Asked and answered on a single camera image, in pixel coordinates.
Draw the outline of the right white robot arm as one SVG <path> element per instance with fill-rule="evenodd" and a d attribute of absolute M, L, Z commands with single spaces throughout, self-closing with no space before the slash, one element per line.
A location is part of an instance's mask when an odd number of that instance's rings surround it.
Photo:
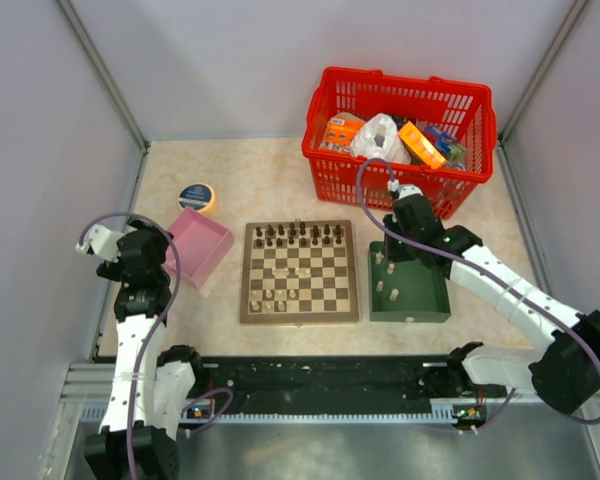
<path fill-rule="evenodd" d="M 527 350 L 477 344 L 449 367 L 446 380 L 467 396 L 482 384 L 534 391 L 572 414 L 600 392 L 600 311 L 584 314 L 549 296 L 499 260 L 467 228 L 446 228 L 413 185 L 393 192 L 385 237 L 423 266 L 481 297 L 530 342 Z"/>

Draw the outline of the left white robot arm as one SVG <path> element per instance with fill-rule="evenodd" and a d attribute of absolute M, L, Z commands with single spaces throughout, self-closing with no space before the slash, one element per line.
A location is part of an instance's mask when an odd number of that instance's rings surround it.
<path fill-rule="evenodd" d="M 180 282 L 163 267 L 175 250 L 172 234 L 141 215 L 128 216 L 127 223 L 131 229 L 123 233 L 94 219 L 76 245 L 101 259 L 99 277 L 120 285 L 111 392 L 97 434 L 85 440 L 84 457 L 98 479 L 175 479 L 185 400 L 204 390 L 207 374 L 194 348 L 160 349 Z"/>

